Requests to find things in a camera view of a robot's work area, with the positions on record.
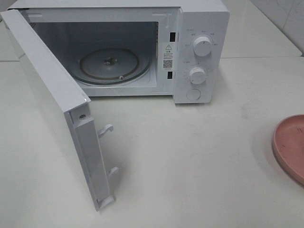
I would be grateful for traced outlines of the round white door button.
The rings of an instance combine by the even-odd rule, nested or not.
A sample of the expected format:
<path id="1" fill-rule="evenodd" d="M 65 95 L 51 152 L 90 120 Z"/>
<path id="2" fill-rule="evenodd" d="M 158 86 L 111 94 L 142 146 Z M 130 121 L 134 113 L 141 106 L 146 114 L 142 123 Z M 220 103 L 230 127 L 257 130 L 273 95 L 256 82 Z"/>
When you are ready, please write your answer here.
<path id="1" fill-rule="evenodd" d="M 191 89 L 186 93 L 186 97 L 189 100 L 198 100 L 201 96 L 201 92 L 198 89 Z"/>

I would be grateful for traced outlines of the white timer knob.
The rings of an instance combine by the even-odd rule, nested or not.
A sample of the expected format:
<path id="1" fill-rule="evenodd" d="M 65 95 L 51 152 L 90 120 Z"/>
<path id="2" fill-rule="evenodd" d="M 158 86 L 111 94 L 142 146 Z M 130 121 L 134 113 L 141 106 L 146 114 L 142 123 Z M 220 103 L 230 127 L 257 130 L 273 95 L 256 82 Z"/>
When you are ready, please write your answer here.
<path id="1" fill-rule="evenodd" d="M 207 74 L 201 67 L 195 67 L 189 71 L 189 79 L 192 84 L 199 85 L 206 81 Z"/>

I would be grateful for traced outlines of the white microwave door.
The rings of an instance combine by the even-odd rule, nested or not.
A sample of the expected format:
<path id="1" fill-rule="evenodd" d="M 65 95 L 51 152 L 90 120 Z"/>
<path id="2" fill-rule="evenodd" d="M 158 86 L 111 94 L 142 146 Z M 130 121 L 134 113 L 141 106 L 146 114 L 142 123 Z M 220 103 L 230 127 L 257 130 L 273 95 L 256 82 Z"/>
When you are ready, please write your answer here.
<path id="1" fill-rule="evenodd" d="M 102 209 L 114 200 L 108 179 L 118 168 L 106 169 L 99 140 L 114 127 L 96 129 L 90 98 L 18 10 L 1 17 L 43 119 L 95 209 Z"/>

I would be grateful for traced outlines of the pink round plate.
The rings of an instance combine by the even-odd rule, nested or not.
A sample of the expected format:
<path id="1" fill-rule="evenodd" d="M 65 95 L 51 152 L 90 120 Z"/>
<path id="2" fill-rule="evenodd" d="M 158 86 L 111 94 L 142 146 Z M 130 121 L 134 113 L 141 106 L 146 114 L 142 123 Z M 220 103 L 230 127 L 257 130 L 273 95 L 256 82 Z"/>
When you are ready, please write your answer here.
<path id="1" fill-rule="evenodd" d="M 304 115 L 283 119 L 276 126 L 272 147 L 282 169 L 295 181 L 304 184 Z"/>

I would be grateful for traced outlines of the glass turntable plate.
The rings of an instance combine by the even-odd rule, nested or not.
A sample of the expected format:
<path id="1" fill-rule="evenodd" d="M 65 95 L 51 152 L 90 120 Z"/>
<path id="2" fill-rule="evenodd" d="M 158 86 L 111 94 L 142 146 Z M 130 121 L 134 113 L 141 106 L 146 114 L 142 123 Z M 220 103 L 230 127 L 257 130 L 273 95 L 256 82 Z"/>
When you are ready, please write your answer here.
<path id="1" fill-rule="evenodd" d="M 116 85 L 141 77 L 152 62 L 150 54 L 127 48 L 102 48 L 81 57 L 70 66 L 79 81 L 92 85 Z"/>

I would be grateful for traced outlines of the white warning label sticker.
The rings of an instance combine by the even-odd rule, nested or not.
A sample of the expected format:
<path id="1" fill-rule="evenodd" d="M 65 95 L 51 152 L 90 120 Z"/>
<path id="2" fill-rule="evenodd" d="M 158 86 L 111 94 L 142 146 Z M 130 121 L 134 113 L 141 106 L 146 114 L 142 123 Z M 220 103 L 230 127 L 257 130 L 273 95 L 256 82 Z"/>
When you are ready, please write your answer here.
<path id="1" fill-rule="evenodd" d="M 175 42 L 164 42 L 161 48 L 162 68 L 172 71 L 175 64 Z"/>

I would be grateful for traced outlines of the white microwave oven body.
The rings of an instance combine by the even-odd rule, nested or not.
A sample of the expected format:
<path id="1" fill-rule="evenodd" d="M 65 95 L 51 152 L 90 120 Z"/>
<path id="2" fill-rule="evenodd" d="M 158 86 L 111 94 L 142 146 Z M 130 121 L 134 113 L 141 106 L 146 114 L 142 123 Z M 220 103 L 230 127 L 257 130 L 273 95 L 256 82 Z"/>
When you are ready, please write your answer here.
<path id="1" fill-rule="evenodd" d="M 18 0 L 18 10 L 40 39 L 89 97 L 169 95 L 177 104 L 208 103 L 217 75 L 229 11 L 219 0 Z M 193 51 L 199 36 L 211 39 L 204 57 Z M 162 44 L 175 42 L 172 71 L 162 68 Z M 79 81 L 70 66 L 102 48 L 127 48 L 150 54 L 150 68 L 139 78 L 116 85 Z M 201 67 L 204 83 L 190 82 L 189 71 Z M 186 93 L 198 89 L 198 100 Z"/>

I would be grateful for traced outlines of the white power knob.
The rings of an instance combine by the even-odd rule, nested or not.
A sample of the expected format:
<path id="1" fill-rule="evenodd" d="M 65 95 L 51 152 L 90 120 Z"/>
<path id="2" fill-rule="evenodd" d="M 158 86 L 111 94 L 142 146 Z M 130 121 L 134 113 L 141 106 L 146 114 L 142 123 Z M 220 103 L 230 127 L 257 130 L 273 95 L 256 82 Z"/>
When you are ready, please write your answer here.
<path id="1" fill-rule="evenodd" d="M 205 35 L 199 36 L 193 41 L 193 51 L 199 57 L 207 56 L 212 50 L 211 39 Z"/>

